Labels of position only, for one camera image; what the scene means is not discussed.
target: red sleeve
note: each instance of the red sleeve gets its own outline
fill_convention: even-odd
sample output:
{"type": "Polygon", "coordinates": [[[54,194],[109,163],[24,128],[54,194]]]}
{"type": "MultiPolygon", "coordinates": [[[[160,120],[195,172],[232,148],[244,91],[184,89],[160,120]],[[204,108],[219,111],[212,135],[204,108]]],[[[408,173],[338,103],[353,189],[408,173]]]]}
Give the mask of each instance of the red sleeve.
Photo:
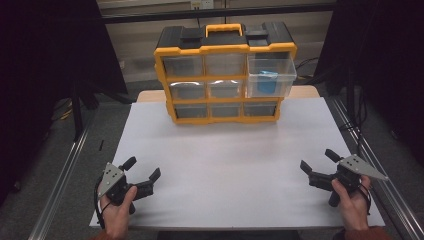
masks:
{"type": "Polygon", "coordinates": [[[99,235],[90,238],[89,240],[114,240],[113,238],[109,237],[109,235],[106,234],[105,230],[102,230],[99,235]]]}
{"type": "Polygon", "coordinates": [[[364,231],[346,231],[345,240],[364,240],[364,239],[375,239],[375,240],[390,240],[391,238],[384,231],[382,227],[370,227],[364,231]]]}

